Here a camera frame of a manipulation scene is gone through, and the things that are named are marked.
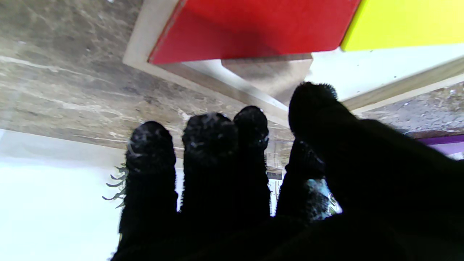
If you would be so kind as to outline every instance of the yellow block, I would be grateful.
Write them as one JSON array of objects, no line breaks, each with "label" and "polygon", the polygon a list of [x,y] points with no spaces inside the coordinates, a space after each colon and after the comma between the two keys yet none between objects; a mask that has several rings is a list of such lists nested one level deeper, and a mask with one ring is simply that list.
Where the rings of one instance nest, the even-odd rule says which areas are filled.
[{"label": "yellow block", "polygon": [[464,42],[464,0],[361,0],[345,51]]}]

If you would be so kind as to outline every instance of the red block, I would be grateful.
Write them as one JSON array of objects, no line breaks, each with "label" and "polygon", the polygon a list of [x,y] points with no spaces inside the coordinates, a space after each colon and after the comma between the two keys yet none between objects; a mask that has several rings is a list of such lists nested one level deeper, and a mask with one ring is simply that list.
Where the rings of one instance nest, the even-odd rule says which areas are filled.
[{"label": "red block", "polygon": [[336,49],[360,0],[180,0],[152,64]]}]

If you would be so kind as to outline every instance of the marble surface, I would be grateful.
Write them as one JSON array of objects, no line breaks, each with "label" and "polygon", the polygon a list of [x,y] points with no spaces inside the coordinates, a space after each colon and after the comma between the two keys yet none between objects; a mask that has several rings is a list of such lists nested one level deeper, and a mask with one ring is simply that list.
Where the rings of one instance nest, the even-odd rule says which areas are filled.
[{"label": "marble surface", "polygon": [[413,138],[464,134],[464,82],[364,112]]},{"label": "marble surface", "polygon": [[[190,116],[218,111],[233,117],[241,107],[232,99],[205,97],[122,64],[141,5],[142,0],[0,1],[0,129],[124,149],[133,128],[156,120],[170,130],[182,157],[180,137]],[[450,102],[450,90],[442,92],[421,105],[443,101],[426,109],[430,121],[438,108],[448,110],[449,118],[430,128],[462,131],[462,119],[452,118],[462,98]],[[423,132],[411,123],[421,114],[399,124],[396,107],[384,110],[364,116]],[[273,122],[269,127],[268,164],[281,168],[293,135]]]}]

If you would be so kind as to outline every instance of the plywood edge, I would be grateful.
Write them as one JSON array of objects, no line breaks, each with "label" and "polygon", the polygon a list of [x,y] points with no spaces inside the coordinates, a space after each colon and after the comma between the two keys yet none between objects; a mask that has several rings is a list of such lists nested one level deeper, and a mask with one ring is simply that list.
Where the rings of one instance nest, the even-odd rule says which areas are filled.
[{"label": "plywood edge", "polygon": [[232,98],[242,103],[243,106],[258,106],[266,112],[270,121],[289,127],[288,112],[273,104],[183,64],[156,66],[148,63],[150,53],[178,2],[179,0],[144,1],[122,62],[138,70],[219,100],[227,101],[228,98]]},{"label": "plywood edge", "polygon": [[241,64],[267,64],[274,62],[290,62],[290,61],[300,61],[300,60],[312,60],[313,56],[311,53],[301,53],[301,54],[288,54],[281,56],[271,56],[271,57],[258,57],[258,58],[239,58],[239,59],[221,59],[221,64],[224,67],[227,65],[241,65]]},{"label": "plywood edge", "polygon": [[342,103],[362,113],[464,81],[464,56]]}]

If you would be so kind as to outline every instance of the wooden block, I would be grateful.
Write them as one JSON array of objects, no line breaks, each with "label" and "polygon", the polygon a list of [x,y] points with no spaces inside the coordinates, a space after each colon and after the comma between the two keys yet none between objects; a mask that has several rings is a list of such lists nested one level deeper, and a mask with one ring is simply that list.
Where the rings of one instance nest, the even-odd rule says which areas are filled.
[{"label": "wooden block", "polygon": [[150,63],[334,50],[359,1],[181,0]]},{"label": "wooden block", "polygon": [[308,75],[313,59],[308,53],[221,62],[225,68],[288,106],[293,91]]},{"label": "wooden block", "polygon": [[362,0],[345,51],[464,42],[463,0]]}]

